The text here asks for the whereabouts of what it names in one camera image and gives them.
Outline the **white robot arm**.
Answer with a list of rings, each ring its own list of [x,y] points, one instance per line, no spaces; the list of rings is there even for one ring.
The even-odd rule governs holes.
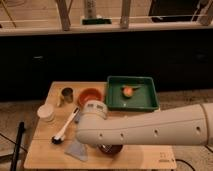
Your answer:
[[[213,146],[213,103],[109,118],[86,107],[75,135],[89,145]]]

